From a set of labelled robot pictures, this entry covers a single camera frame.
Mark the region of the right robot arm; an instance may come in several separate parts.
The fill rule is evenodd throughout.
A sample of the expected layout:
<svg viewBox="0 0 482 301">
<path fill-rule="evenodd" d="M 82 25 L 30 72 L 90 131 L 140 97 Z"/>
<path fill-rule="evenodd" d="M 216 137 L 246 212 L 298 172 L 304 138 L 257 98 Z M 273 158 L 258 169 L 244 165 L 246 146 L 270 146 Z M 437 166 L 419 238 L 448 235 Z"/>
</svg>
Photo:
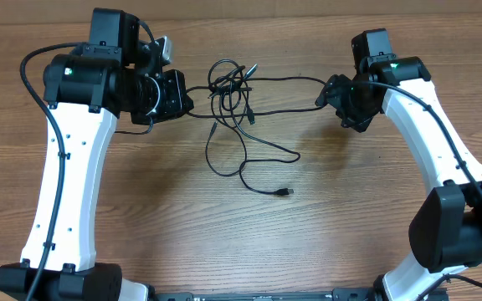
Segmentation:
<svg viewBox="0 0 482 301">
<path fill-rule="evenodd" d="M 399 58 L 385 29 L 351 41 L 355 76 L 335 74 L 316 99 L 345 128 L 363 132 L 376 115 L 399 130 L 423 178 L 426 199 L 408 228 L 410 253 L 355 300 L 445 300 L 443 283 L 482 263 L 482 164 L 444 113 L 423 61 Z"/>
</svg>

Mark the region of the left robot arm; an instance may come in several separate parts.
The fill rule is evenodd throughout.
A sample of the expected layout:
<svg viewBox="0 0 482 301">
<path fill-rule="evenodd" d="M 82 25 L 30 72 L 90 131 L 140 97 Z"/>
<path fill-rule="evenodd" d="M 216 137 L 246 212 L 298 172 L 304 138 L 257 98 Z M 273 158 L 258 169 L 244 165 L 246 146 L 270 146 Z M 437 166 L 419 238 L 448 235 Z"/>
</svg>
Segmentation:
<svg viewBox="0 0 482 301">
<path fill-rule="evenodd" d="M 0 267 L 0 291 L 17 300 L 153 300 L 148 284 L 99 263 L 95 214 L 105 155 L 122 113 L 150 131 L 193 107 L 167 37 L 141 40 L 146 24 L 96 8 L 89 39 L 54 46 L 44 92 L 33 98 L 48 121 L 38 206 L 17 263 Z"/>
</svg>

